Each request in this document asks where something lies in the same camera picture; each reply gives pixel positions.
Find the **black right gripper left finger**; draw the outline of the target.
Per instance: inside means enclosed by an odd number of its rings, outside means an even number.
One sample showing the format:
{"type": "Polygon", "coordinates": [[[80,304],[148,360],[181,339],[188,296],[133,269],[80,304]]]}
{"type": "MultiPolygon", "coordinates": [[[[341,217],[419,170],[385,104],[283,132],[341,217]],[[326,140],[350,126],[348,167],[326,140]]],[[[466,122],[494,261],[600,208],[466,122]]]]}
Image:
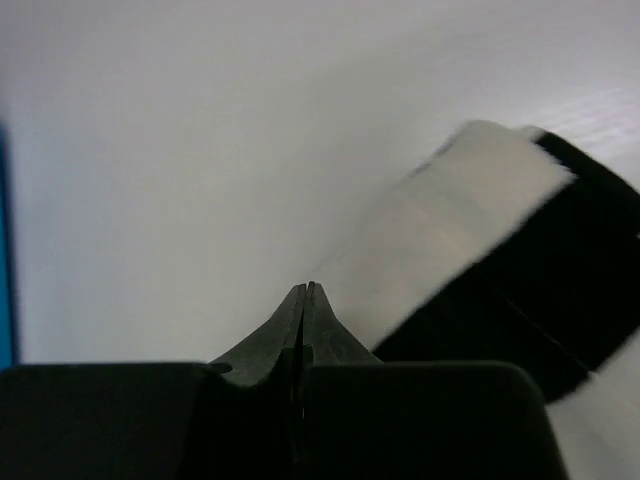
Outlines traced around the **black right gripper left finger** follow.
{"type": "Polygon", "coordinates": [[[306,289],[210,363],[21,365],[1,375],[5,479],[281,478],[306,289]]]}

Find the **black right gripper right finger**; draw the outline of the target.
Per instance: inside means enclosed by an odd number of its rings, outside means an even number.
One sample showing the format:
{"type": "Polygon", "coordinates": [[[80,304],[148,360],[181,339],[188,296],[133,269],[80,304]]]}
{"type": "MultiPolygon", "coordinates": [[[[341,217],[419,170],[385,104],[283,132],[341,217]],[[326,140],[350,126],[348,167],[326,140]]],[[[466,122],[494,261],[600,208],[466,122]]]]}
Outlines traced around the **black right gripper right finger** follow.
{"type": "Polygon", "coordinates": [[[564,479],[541,395],[501,362],[382,363],[310,283],[302,314],[306,479],[564,479]]]}

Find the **blue hard-shell suitcase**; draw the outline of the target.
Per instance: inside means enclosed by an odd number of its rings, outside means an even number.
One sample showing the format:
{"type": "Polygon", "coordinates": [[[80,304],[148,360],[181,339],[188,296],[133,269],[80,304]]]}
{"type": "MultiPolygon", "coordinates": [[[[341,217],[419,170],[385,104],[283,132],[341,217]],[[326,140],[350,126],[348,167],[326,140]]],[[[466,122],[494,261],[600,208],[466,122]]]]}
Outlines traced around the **blue hard-shell suitcase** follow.
{"type": "Polygon", "coordinates": [[[8,133],[1,124],[1,369],[20,360],[14,220],[8,133]]]}

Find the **black white striped garment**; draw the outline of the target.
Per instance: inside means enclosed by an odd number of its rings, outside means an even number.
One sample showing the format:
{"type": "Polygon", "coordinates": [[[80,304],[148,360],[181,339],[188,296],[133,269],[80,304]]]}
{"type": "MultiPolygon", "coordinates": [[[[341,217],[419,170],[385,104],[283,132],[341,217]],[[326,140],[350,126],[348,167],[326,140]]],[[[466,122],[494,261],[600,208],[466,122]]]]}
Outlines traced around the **black white striped garment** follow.
{"type": "Polygon", "coordinates": [[[639,194],[563,138],[467,123],[315,272],[384,361],[498,360],[574,479],[639,475],[639,194]]]}

